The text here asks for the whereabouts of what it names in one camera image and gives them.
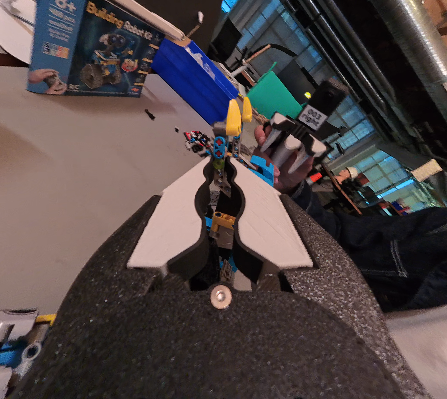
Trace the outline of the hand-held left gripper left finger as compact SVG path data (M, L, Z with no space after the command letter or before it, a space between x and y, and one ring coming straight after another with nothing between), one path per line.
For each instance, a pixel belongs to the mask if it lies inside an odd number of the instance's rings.
M128 268L168 270L175 257L198 242L203 222L194 201L210 162L210 157L203 159L161 192Z

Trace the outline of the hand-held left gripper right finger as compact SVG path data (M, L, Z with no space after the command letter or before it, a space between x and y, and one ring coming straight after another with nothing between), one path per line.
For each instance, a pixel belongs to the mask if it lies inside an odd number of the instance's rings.
M236 224L240 246L276 268L311 268L313 261L281 199L280 193L240 162L232 160L233 183L241 191Z

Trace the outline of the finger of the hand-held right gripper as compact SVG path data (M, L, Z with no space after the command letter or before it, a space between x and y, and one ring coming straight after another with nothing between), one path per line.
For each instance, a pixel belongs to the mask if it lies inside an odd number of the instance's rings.
M292 118L282 114L274 114L269 125L272 130L261 146L261 152L265 152L283 133L289 134L292 130Z
M305 145L299 139L293 135L288 135L271 155L271 160L275 167L279 169L295 153L297 154L289 169L298 169L310 155L306 152Z

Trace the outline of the blue tracked toy robot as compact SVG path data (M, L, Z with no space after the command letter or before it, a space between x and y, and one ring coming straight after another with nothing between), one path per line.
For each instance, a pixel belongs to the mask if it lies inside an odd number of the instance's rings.
M240 154L240 139L243 125L250 123L253 109L247 96L243 98L240 110L235 99L229 101L227 118L224 122L215 122L212 126L214 141L208 140L207 153L213 156L214 184L220 190L216 210L212 218L206 218L209 237L214 240L222 259L220 278L234 281L236 271L255 283L261 273L263 263L249 255L236 240L235 222L242 206L241 193L231 184L236 170L230 160L240 162L243 167L260 176L268 184L273 184L274 169L267 166L265 159L258 158L260 163L253 165L255 157L250 161Z

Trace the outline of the pile of small building pieces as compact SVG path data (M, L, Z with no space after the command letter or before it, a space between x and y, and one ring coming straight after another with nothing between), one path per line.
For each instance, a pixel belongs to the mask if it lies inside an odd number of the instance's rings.
M188 151L192 151L199 157L210 156L213 153L214 138L207 136L201 131L192 130L189 133L183 133L184 145Z

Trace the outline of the person's right forearm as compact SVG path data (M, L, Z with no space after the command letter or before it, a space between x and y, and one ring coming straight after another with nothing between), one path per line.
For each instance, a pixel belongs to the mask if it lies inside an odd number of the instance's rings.
M358 267L383 312L447 304L447 209L407 216L329 212L305 181L291 195Z

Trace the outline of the grey desk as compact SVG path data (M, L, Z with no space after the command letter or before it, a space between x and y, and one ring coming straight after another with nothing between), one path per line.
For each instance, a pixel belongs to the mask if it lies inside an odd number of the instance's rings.
M200 161L183 133L212 129L156 74L134 99L35 94L27 77L1 67L0 306L53 314L98 247Z

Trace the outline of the teal plastic tub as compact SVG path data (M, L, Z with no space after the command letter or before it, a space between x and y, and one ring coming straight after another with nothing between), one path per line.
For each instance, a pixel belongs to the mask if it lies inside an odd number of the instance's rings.
M247 97L252 107L267 119L271 119L276 112L283 116L296 118L303 107L273 72L276 64L275 62L262 75L259 81L248 91Z

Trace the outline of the blue plastic bin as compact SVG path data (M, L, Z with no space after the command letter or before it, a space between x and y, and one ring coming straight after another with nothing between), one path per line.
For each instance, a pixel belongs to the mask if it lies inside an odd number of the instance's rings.
M152 69L208 124L223 122L229 102L238 98L239 90L228 78L210 78L186 52L185 46L163 39Z

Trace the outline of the clear plastic bags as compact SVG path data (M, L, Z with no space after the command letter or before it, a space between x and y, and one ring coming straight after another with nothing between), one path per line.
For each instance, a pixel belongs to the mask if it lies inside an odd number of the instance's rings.
M193 41L184 48L210 78L217 80L217 78L227 77L227 72L224 71L222 65L216 65L216 63L208 58L203 50L201 50Z

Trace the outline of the person's white shirt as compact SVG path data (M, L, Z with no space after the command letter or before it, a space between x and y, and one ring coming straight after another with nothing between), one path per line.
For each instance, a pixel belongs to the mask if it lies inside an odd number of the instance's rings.
M433 398L447 397L447 307L384 315L391 336Z

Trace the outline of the black blue motor assembly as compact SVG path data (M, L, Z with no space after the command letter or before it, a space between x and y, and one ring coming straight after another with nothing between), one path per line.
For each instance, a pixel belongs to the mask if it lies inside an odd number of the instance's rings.
M56 314L37 309L0 311L0 397L7 398L42 352Z

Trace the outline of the small robot kit box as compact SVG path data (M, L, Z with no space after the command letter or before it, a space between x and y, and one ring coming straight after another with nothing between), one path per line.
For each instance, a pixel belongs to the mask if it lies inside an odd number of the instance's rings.
M139 98L164 38L109 0L37 0L26 90Z

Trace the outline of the white paper sheet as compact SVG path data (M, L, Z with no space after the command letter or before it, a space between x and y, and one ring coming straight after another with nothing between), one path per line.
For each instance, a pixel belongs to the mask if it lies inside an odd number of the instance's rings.
M31 62L36 0L0 0L0 45L25 64Z

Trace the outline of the silver ceiling duct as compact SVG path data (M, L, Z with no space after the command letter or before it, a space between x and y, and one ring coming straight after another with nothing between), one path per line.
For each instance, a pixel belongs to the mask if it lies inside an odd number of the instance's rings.
M446 47L422 0L371 0L427 90L446 95Z

